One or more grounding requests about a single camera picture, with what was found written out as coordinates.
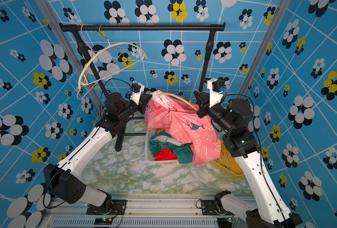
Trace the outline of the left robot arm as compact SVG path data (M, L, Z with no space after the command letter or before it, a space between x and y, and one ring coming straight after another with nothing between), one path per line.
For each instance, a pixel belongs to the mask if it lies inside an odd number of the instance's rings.
M94 189L79 177L97 152L111 141L136 112L145 113L151 95L133 93L129 101L120 93L111 93L105 101L105 110L91 134L66 158L58 164L49 164L44 169L46 191L68 204L81 202L109 212L111 195Z

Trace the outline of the wooden hanger of pink jacket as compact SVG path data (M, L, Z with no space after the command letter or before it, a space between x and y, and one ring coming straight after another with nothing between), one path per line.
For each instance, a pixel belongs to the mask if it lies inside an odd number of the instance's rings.
M174 95L174 94L171 94L171 93L163 93L161 92L159 97L161 97L162 95L165 95L165 96L170 96L170 97L173 97L173 98L177 98L178 100L186 103L187 105L189 105L190 107L192 107L195 111L198 111L198 108L196 108L192 103L188 102L187 100L177 96L177 95Z

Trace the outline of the wooden hanger of green jacket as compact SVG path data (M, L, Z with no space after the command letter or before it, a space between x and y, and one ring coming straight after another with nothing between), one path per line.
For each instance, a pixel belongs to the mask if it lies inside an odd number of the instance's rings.
M137 62L142 62L147 58L143 49L134 43L118 42L115 44L108 43L106 47L92 46L85 38L83 31L78 32L78 35L80 35L82 43L78 45L77 49L83 57L80 60L83 69L78 79L79 89L89 85L95 86L102 80L107 81L121 71L135 66L135 61L128 53L125 53L125 46L135 51L135 56L138 58Z

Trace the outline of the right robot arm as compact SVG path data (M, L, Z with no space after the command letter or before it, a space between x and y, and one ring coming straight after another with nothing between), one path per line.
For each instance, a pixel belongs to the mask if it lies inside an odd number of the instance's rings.
M234 99L227 108L221 106L222 93L195 91L199 117L210 117L224 132L226 150L239 164L256 206L235 197L229 191L215 195L219 213L230 212L244 220L249 228L297 228L303 221L292 213L279 195L265 168L259 142L248 131L254 114L248 101Z

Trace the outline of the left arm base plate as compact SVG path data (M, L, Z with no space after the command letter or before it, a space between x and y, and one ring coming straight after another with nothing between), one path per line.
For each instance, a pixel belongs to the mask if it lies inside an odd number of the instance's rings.
M87 215L124 215L127 208L127 200L108 200L102 206L97 207L88 204Z

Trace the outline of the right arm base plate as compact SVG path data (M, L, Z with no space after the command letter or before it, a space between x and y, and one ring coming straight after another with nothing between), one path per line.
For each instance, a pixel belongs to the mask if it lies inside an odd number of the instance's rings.
M227 211L220 212L216 205L214 200L198 200L198 203L200 205L198 206L199 209L202 211L202 215L206 216L232 216L233 214Z

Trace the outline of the pink printed jacket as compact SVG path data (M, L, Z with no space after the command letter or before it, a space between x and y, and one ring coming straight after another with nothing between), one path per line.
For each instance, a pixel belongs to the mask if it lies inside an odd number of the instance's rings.
M160 90L150 93L145 114L147 131L163 128L173 139L189 144L193 164L200 165L220 158L221 141L208 116L199 118L198 105L173 99Z

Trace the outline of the green letter jacket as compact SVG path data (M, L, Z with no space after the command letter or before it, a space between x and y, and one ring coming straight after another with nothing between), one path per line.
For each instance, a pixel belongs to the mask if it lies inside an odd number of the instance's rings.
M193 161L193 152L191 150L191 143L182 144L174 139L165 130L160 131L149 140L149 149L152 155L159 152L159 148L169 148L178 158L179 163L187 164Z

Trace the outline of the red white rainbow jacket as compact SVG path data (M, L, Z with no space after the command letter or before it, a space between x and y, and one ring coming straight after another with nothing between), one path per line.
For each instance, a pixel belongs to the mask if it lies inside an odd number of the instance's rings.
M162 149L159 148L159 152L155 155L153 155L153 158L156 161L171 161L171 160L177 160L177 156L169 149Z

